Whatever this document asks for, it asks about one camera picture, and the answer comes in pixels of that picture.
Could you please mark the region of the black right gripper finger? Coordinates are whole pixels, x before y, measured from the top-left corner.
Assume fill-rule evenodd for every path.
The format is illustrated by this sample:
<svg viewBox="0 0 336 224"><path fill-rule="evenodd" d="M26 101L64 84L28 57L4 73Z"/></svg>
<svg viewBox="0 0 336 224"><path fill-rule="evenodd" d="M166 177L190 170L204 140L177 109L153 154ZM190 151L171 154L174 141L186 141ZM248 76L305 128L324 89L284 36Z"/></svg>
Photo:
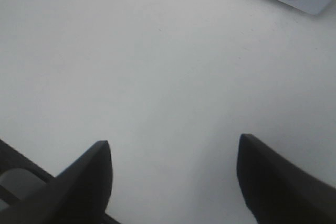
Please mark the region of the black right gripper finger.
<svg viewBox="0 0 336 224"><path fill-rule="evenodd" d="M240 136L237 178L257 223L335 223L335 188L254 135Z"/></svg>

